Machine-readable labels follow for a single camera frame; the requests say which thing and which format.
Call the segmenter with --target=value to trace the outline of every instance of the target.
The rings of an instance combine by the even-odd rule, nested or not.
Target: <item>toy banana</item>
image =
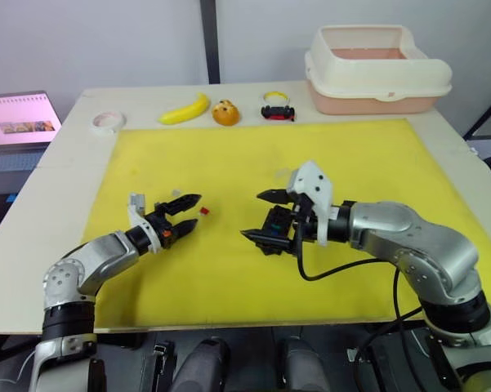
[[[211,101],[207,96],[201,92],[198,93],[198,99],[190,105],[184,106],[183,108],[174,109],[170,112],[162,114],[162,117],[158,119],[162,124],[172,125],[182,123],[192,118],[198,117],[202,114],[209,105]]]

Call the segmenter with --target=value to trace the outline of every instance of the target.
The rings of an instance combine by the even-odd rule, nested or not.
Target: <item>plastic container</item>
[[[305,65],[312,100],[325,114],[419,113],[452,88],[449,65],[425,56],[399,25],[322,27]]]

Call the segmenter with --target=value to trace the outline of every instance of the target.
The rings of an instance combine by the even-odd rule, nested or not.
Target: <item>yellow board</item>
[[[122,131],[91,211],[84,240],[128,229],[127,197],[147,211],[172,191],[199,193],[172,218],[199,224],[171,250],[143,256],[100,290],[96,326],[108,328],[351,322],[393,319],[394,268],[363,265],[309,283],[290,255],[264,256],[240,234],[261,228],[290,171],[314,159],[333,182],[333,201],[393,200],[465,234],[479,249],[491,302],[491,241],[405,120],[215,129]],[[207,216],[198,216],[204,206]],[[368,258],[343,243],[304,246],[308,274]],[[402,314],[418,306],[400,280]]]

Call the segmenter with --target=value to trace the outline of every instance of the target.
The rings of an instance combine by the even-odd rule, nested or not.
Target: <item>black cable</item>
[[[401,336],[401,345],[403,346],[403,352],[405,354],[405,358],[407,359],[408,368],[410,369],[410,372],[412,373],[414,381],[416,381],[417,387],[419,388],[419,390],[421,392],[426,392],[425,386],[423,386],[421,379],[417,375],[416,368],[414,367],[414,364],[412,362],[412,358],[410,357],[410,352],[408,351],[407,341],[405,339],[405,330],[404,330],[404,326],[403,326],[403,320],[399,316],[398,279],[399,279],[399,269],[396,268],[395,273],[394,273],[394,282],[392,283],[392,299],[394,301],[395,318],[396,318],[396,320],[399,320],[398,327],[399,327],[399,335]]]
[[[358,260],[358,261],[353,261],[348,264],[340,265],[339,267],[332,268],[329,271],[322,272],[321,274],[317,274],[314,276],[309,276],[306,274],[305,269],[303,268],[303,225],[298,224],[297,229],[296,229],[296,237],[294,240],[296,241],[296,256],[297,256],[297,270],[299,271],[300,275],[302,278],[304,278],[308,282],[314,282],[316,280],[320,280],[323,278],[326,278],[332,274],[335,274],[337,272],[346,270],[348,268],[356,267],[357,265],[363,265],[363,264],[370,264],[370,263],[386,263],[384,260],[380,259],[366,259],[366,260]]]
[[[383,335],[384,333],[387,333],[390,331],[392,328],[397,326],[398,324],[402,323],[403,320],[406,320],[418,313],[421,313],[422,307],[420,306],[419,308],[416,308],[407,314],[404,314],[400,318],[397,318],[394,321],[391,321],[390,323],[383,324],[380,326],[371,336],[367,338],[366,341],[364,341],[358,348],[358,352],[356,353],[356,356],[354,357],[354,381],[356,383],[356,386],[358,387],[359,392],[364,392],[364,388],[361,384],[361,380],[359,378],[359,361],[361,360],[361,354],[367,349],[367,347],[370,346],[370,344],[376,339],[378,336]]]

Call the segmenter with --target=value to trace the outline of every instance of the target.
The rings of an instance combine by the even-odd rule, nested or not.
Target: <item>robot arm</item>
[[[393,202],[332,206],[332,185],[312,161],[286,189],[258,195],[276,206],[262,229],[244,230],[266,255],[300,252],[300,241],[349,243],[395,265],[417,293],[432,332],[429,346],[442,383],[450,389],[491,390],[491,307],[475,270],[478,254],[462,234],[423,220]],[[296,235],[288,238],[290,226]]]
[[[93,239],[47,271],[42,341],[35,350],[29,392],[105,390],[103,363],[91,359],[96,352],[96,294],[106,280],[134,265],[139,256],[168,249],[190,233],[197,220],[172,225],[165,214],[173,216],[192,208],[200,198],[187,194],[157,203],[145,215],[143,195],[132,194],[128,207],[132,229]]]

